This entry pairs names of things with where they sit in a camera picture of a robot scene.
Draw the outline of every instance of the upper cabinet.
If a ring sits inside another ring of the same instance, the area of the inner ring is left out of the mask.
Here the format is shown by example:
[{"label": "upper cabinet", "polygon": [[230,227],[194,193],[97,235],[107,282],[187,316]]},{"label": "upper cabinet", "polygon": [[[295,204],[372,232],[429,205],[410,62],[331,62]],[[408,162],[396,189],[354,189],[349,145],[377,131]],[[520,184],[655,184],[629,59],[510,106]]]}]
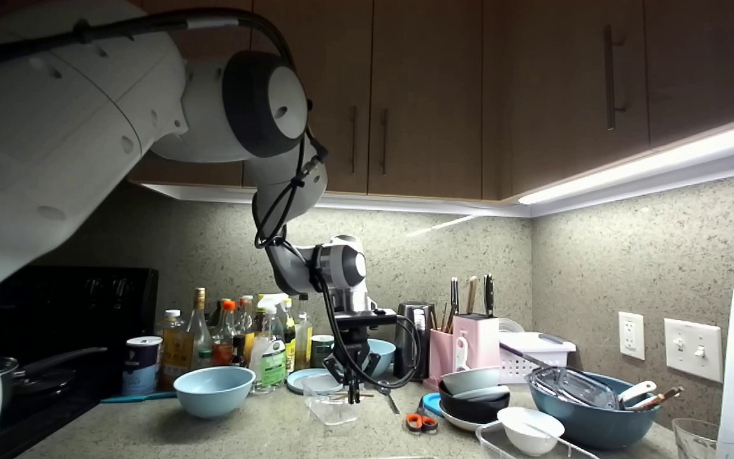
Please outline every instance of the upper cabinet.
[{"label": "upper cabinet", "polygon": [[641,0],[485,3],[485,195],[647,145]]},{"label": "upper cabinet", "polygon": [[330,189],[480,195],[480,0],[255,0],[289,38]]},{"label": "upper cabinet", "polygon": [[645,0],[655,145],[734,119],[734,3]]},{"label": "upper cabinet", "polygon": [[369,191],[482,195],[482,0],[376,0]]},{"label": "upper cabinet", "polygon": [[[289,38],[330,191],[506,198],[734,119],[721,0],[136,0],[225,5]],[[178,36],[187,59],[267,47]],[[145,157],[136,177],[246,184]]]},{"label": "upper cabinet", "polygon": [[292,46],[311,130],[330,148],[330,189],[367,191],[372,0],[259,0],[255,11]]}]

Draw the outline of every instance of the electrical outlet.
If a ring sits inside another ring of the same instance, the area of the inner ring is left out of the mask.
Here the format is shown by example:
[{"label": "electrical outlet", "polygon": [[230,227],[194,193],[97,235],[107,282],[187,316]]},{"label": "electrical outlet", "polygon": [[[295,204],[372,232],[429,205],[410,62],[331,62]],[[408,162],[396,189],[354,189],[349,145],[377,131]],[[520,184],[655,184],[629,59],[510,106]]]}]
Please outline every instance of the electrical outlet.
[{"label": "electrical outlet", "polygon": [[620,310],[620,352],[645,358],[645,316]]},{"label": "electrical outlet", "polygon": [[668,366],[721,381],[721,325],[665,319]]}]

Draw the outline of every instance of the gray tile wall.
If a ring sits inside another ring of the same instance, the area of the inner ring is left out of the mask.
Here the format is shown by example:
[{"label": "gray tile wall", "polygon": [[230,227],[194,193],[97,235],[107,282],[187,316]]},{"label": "gray tile wall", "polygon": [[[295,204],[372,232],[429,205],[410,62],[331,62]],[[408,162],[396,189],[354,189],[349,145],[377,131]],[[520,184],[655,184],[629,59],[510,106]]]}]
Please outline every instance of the gray tile wall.
[{"label": "gray tile wall", "polygon": [[[734,288],[734,177],[535,221],[535,325],[578,343],[587,368],[683,384],[671,414],[716,418],[721,384],[665,366],[662,319],[720,323]],[[622,356],[618,310],[645,316],[647,358]]]},{"label": "gray tile wall", "polygon": [[[334,235],[359,237],[367,245],[369,295],[390,309],[401,300],[446,306],[452,275],[466,279],[492,273],[497,312],[530,325],[530,221],[452,221],[456,219],[313,208],[292,221],[289,238],[317,245]],[[194,286],[206,286],[210,297],[278,291],[267,258],[253,238],[251,205],[149,198],[149,191],[123,185],[48,261],[159,268],[164,323],[164,309],[192,306]],[[311,295],[308,302],[317,325],[326,329],[322,297]]]},{"label": "gray tile wall", "polygon": [[[473,219],[322,210],[292,224],[292,238],[358,235],[367,245],[369,295],[382,306],[448,300],[448,277],[492,273],[497,312],[578,343],[578,363],[626,380],[683,384],[661,419],[716,418],[721,384],[665,366],[662,319],[720,323],[726,335],[734,288],[734,177],[673,193],[547,217]],[[253,246],[251,205],[177,204],[123,185],[48,261],[149,265],[162,269],[159,316],[210,297],[276,291]],[[326,325],[320,295],[308,306]],[[647,358],[618,348],[618,310],[645,316]]]}]

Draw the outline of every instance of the countertop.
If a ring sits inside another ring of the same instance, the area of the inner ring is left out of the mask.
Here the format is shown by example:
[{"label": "countertop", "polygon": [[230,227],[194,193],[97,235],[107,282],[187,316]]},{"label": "countertop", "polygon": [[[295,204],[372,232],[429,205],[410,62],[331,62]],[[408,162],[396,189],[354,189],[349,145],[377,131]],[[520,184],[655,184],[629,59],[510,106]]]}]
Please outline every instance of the countertop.
[{"label": "countertop", "polygon": [[[418,408],[423,384],[406,384],[392,391],[401,413]],[[533,404],[525,388],[512,388],[510,404]],[[177,397],[145,402],[102,402],[72,419],[24,459],[199,459],[199,455],[459,455],[485,459],[485,449],[470,430],[442,422],[438,432],[414,432],[387,399],[364,389],[358,404],[358,422],[349,430],[330,430],[302,395],[274,389],[251,399],[227,418],[190,418]],[[605,459],[677,459],[671,428],[654,426],[650,432],[620,454]]]}]

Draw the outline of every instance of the wall outlet cover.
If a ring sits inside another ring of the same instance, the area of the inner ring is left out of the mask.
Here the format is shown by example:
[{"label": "wall outlet cover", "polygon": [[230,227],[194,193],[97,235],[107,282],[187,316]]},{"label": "wall outlet cover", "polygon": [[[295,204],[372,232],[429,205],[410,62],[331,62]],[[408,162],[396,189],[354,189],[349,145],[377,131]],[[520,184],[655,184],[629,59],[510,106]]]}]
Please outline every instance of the wall outlet cover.
[{"label": "wall outlet cover", "polygon": [[645,358],[645,316],[620,310],[620,352]]}]

